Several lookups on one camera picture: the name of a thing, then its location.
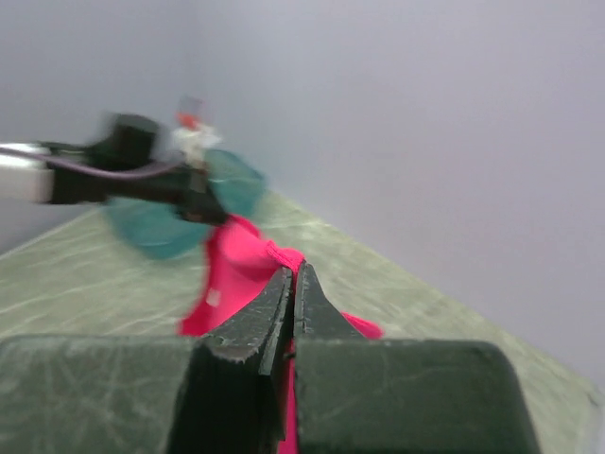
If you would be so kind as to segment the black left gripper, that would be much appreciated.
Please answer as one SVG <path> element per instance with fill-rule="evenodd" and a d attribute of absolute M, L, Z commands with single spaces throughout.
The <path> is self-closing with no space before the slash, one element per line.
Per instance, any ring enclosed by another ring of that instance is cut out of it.
<path fill-rule="evenodd" d="M 179 218 L 200 224 L 221 225 L 228 213 L 210 182 L 209 169 L 182 166 L 155 180 L 160 194 L 171 203 Z"/>

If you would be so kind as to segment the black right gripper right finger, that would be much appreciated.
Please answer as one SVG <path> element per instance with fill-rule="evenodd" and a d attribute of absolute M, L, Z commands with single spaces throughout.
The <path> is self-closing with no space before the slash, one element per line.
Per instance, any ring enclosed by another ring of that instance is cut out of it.
<path fill-rule="evenodd" d="M 509 359 L 477 340 L 370 340 L 298 273 L 295 395 L 301 453 L 537 453 Z"/>

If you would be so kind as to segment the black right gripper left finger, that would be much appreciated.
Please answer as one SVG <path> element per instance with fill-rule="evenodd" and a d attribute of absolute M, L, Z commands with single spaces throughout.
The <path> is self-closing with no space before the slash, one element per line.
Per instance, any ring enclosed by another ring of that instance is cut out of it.
<path fill-rule="evenodd" d="M 5 453 L 273 453 L 285 430 L 293 276 L 199 338 L 1 342 Z"/>

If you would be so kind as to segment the red t shirt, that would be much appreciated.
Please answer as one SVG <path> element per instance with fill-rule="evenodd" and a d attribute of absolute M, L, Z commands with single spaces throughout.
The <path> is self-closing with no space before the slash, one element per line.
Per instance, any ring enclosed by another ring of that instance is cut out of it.
<path fill-rule="evenodd" d="M 262 236 L 246 218 L 233 215 L 204 242 L 206 285 L 192 311 L 181 319 L 179 333 L 202 336 L 231 318 L 264 289 L 273 273 L 285 267 L 298 274 L 304 255 Z"/>

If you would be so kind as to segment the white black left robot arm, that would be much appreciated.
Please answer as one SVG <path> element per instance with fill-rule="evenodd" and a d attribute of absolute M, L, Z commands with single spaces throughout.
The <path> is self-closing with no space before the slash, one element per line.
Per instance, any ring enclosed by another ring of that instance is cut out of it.
<path fill-rule="evenodd" d="M 48 205 L 104 203 L 126 198 L 168 204 L 189 222 L 220 225 L 228 218 L 209 177 L 209 148 L 222 138 L 192 115 L 173 131 L 175 149 L 161 160 L 153 151 L 163 126 L 142 115 L 118 113 L 99 140 L 4 143 L 1 195 Z"/>

